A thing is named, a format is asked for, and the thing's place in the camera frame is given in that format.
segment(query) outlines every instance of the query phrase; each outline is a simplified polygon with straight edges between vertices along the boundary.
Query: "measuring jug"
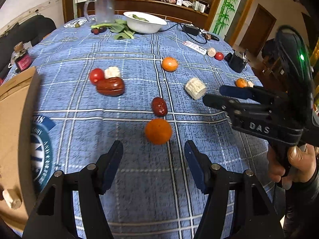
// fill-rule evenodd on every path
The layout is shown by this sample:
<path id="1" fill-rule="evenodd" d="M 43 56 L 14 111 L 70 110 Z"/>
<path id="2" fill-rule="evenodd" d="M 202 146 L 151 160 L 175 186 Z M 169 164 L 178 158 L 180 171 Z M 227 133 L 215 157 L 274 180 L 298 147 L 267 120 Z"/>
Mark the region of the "measuring jug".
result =
<path id="1" fill-rule="evenodd" d="M 84 16 L 91 25 L 114 22 L 114 1 L 115 0 L 87 0 L 84 4 Z M 90 2 L 95 5 L 95 21 L 87 14 L 87 7 Z"/>

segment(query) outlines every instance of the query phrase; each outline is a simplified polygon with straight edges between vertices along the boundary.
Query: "black cable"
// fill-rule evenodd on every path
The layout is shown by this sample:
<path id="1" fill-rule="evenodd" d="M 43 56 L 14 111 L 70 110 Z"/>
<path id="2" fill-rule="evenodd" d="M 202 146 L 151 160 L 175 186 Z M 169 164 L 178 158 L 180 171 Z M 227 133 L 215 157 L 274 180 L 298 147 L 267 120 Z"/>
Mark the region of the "black cable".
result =
<path id="1" fill-rule="evenodd" d="M 167 30 L 169 30 L 169 29 L 171 29 L 171 28 L 173 28 L 173 27 L 175 27 L 176 25 L 178 25 L 179 23 L 176 23 L 176 24 L 174 24 L 172 27 L 170 27 L 170 28 L 168 28 L 168 29 L 165 29 L 165 30 L 159 30 L 159 32 L 164 32 L 164 31 L 167 31 Z"/>
<path id="2" fill-rule="evenodd" d="M 171 28 L 175 27 L 176 25 L 180 25 L 181 28 L 183 29 L 183 25 L 182 25 L 181 23 L 176 23 L 176 24 L 174 24 L 172 27 L 169 27 L 168 29 L 159 30 L 159 32 L 164 32 L 164 31 L 170 30 Z M 205 42 L 200 42 L 200 41 L 198 41 L 198 40 L 192 38 L 188 33 L 186 33 L 186 35 L 187 35 L 190 39 L 192 39 L 193 41 L 197 42 L 198 44 L 207 44 L 207 39 L 206 39 L 205 37 L 204 37 Z"/>

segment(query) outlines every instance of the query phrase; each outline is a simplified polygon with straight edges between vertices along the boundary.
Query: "round table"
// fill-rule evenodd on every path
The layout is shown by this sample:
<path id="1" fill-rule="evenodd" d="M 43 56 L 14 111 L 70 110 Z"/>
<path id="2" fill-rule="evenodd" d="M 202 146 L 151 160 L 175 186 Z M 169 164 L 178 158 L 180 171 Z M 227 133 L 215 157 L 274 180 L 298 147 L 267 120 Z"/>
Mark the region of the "round table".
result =
<path id="1" fill-rule="evenodd" d="M 180 26 L 114 40 L 109 30 L 91 33 L 87 22 L 80 28 L 72 27 L 79 20 L 85 21 L 78 19 L 58 28 L 30 51 L 42 79 L 34 113 L 38 120 L 45 117 L 42 119 L 50 126 L 43 127 L 49 144 L 32 140 L 38 188 L 45 186 L 55 170 L 77 172 L 95 163 L 120 140 L 124 145 L 122 162 L 111 189 L 100 197 L 113 235 L 191 238 L 207 199 L 195 187 L 183 156 L 184 143 L 191 139 L 211 162 L 235 172 L 251 169 L 271 197 L 274 183 L 267 177 L 267 142 L 233 131 L 224 112 L 204 106 L 201 99 L 193 100 L 184 90 L 192 77 L 202 80 L 208 93 L 214 94 L 221 85 L 234 85 L 240 77 L 260 85 L 250 66 L 239 74 L 224 60 L 186 47 L 182 42 L 189 38 Z M 224 55 L 232 51 L 222 40 L 200 46 L 214 47 Z M 179 62 L 174 72 L 161 67 L 161 60 L 168 56 Z M 121 96 L 97 93 L 88 79 L 92 69 L 109 66 L 121 70 L 126 87 Z M 14 76 L 14 69 L 6 80 Z M 154 97 L 165 99 L 165 119 L 173 129 L 170 141 L 161 146 L 149 143 L 144 136 L 146 123 L 155 118 L 151 109 Z M 230 192 L 223 236 L 230 231 L 233 202 L 234 193 Z M 85 238 L 77 192 L 74 211 L 79 236 Z"/>

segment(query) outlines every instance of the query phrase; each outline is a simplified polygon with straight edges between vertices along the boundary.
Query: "power adapter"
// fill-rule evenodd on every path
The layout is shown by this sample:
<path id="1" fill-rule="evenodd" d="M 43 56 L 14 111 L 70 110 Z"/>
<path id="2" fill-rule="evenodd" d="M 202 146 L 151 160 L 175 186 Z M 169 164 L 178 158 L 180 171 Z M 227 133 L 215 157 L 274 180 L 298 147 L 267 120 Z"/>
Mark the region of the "power adapter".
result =
<path id="1" fill-rule="evenodd" d="M 198 36 L 199 34 L 199 28 L 188 24 L 184 24 L 182 31 L 193 36 Z"/>

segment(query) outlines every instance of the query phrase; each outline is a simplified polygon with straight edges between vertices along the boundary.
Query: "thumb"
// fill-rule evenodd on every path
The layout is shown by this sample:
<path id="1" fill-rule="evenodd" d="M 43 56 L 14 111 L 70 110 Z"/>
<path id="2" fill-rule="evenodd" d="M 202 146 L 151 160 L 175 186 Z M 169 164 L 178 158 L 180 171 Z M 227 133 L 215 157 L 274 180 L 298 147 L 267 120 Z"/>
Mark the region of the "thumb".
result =
<path id="1" fill-rule="evenodd" d="M 312 150 L 308 150 L 308 147 L 305 152 L 301 151 L 297 146 L 291 147 L 288 150 L 288 161 L 302 172 L 307 172 L 310 169 L 314 156 L 314 150 L 312 152 Z"/>

